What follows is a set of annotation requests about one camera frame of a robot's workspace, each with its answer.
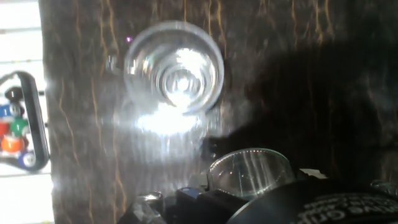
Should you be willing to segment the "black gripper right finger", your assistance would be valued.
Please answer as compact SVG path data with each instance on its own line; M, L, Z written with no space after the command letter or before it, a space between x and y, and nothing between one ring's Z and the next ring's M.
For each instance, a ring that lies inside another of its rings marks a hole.
M241 197L249 201L229 223L397 223L397 197L369 183L266 177L258 189L248 188Z

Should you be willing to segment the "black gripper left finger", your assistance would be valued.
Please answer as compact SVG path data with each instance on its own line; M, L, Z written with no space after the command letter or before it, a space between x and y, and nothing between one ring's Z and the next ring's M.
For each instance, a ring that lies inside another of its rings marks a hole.
M167 197L164 217L171 224L225 224L249 199L240 177L216 179L201 172Z

